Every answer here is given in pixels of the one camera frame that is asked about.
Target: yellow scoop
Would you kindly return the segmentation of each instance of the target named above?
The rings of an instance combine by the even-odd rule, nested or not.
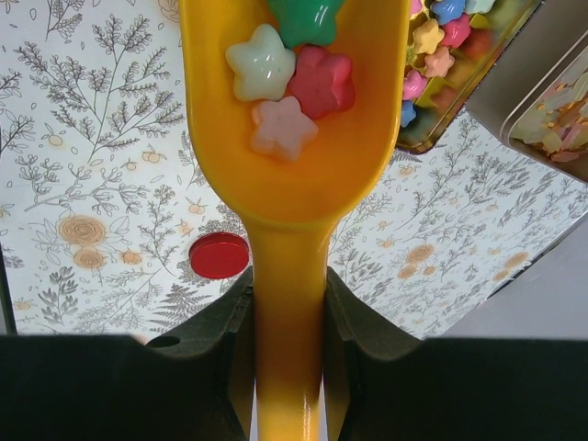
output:
[[[254,258],[259,439],[318,439],[322,298],[337,222],[376,185],[398,135],[409,0],[347,0],[329,49],[354,63],[355,106],[318,121],[291,164],[255,153],[252,104],[225,60],[262,23],[266,0],[180,0],[190,136],[202,171],[243,220]]]

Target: floral tablecloth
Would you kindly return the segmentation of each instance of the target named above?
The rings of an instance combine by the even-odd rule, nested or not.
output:
[[[245,231],[192,153],[177,0],[0,0],[0,31],[0,241],[18,330],[145,340],[217,298],[232,280],[196,276],[187,250]],[[329,261],[388,319],[438,335],[586,210],[584,184],[462,113],[430,153],[395,153]]]

